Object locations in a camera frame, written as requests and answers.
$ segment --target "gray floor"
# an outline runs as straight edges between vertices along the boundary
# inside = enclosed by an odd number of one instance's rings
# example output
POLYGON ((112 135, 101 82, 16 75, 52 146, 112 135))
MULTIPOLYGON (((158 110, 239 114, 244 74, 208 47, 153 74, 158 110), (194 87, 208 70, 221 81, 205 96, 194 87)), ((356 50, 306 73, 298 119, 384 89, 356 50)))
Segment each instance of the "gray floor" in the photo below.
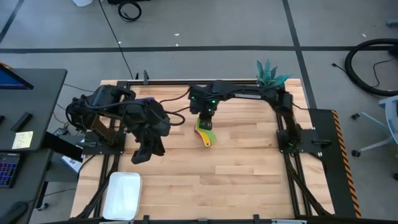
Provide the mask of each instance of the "gray floor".
MULTIPOLYGON (((394 38, 398 28, 388 28, 388 19, 398 18, 395 0, 288 0, 301 46, 352 46, 365 40, 394 38)), ((0 30, 17 1, 0 0, 0 30)), ((114 6, 104 1, 104 9, 122 47, 184 46, 293 46, 283 2, 280 0, 151 0, 140 2, 142 17, 134 23, 120 20, 114 6)), ((100 80, 129 79, 119 52, 73 53, 76 48, 115 48, 116 43, 97 0, 83 8, 71 0, 24 0, 17 16, 1 41, 4 49, 71 49, 71 53, 0 54, 0 61, 18 68, 66 68, 66 83, 94 90, 100 80)), ((347 52, 303 52, 308 77, 319 108, 339 112, 348 150, 358 149, 387 136, 365 120, 350 120, 365 111, 384 121, 377 106, 380 99, 354 86, 347 76, 331 66, 343 66, 347 52)), ((299 61, 293 50, 224 50, 126 52, 132 73, 144 69, 155 78, 254 78, 256 60, 269 58, 279 74, 301 78, 299 61)), ((390 58, 386 52, 360 52, 353 67, 363 80, 375 83, 372 65, 390 58)), ((393 74, 398 62, 377 67, 380 88, 396 89, 393 74)), ((65 86, 58 103, 66 106, 83 92, 65 86)), ((58 118, 64 112, 55 109, 58 118)), ((52 120, 49 131, 60 123, 52 120)), ((394 146, 349 157, 363 217, 398 220, 398 172, 394 146)), ((70 184, 51 184, 47 193, 68 189, 70 184)), ((46 198, 50 208, 34 212, 31 223, 66 220, 73 191, 46 198)))

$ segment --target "keyboard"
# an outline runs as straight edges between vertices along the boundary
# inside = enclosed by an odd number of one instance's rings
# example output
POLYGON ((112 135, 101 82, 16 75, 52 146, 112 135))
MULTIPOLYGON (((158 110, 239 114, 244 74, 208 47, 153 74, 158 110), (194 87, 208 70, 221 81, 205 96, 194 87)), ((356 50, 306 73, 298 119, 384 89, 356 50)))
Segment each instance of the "keyboard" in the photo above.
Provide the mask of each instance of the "keyboard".
POLYGON ((20 159, 21 155, 18 153, 0 152, 0 188, 12 187, 20 159))

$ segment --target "chair wheel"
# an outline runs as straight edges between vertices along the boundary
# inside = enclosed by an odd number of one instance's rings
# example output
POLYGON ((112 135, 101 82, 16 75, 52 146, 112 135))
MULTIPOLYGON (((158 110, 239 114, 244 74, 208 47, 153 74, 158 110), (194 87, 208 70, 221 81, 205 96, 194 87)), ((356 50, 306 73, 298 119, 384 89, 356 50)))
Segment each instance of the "chair wheel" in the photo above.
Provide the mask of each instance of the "chair wheel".
POLYGON ((48 207, 49 207, 48 203, 42 203, 42 206, 40 206, 40 208, 38 208, 37 211, 44 211, 48 207))
POLYGON ((358 119, 360 115, 358 113, 351 115, 352 119, 358 119))
POLYGON ((359 157, 361 156, 361 152, 358 152, 357 150, 352 150, 351 155, 353 155, 354 157, 359 157))

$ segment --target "white container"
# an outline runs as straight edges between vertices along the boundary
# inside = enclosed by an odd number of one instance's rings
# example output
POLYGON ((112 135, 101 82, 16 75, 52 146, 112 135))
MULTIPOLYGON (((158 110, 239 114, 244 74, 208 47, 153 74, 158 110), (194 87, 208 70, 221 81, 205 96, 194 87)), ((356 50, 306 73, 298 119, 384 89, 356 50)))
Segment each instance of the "white container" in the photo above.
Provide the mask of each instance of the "white container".
POLYGON ((137 173, 114 172, 109 179, 103 216, 107 220, 132 220, 139 209, 142 179, 137 173))
POLYGON ((93 0, 73 0, 78 7, 88 6, 93 3, 93 0))

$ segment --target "sticky note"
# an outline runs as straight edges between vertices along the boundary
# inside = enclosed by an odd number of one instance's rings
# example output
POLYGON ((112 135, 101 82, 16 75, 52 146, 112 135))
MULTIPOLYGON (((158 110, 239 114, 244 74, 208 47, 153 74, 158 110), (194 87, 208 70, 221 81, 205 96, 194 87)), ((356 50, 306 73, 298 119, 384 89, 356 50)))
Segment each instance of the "sticky note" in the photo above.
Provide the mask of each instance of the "sticky note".
POLYGON ((32 142, 33 131, 25 131, 21 133, 16 133, 14 143, 12 144, 12 149, 23 149, 30 147, 32 142))

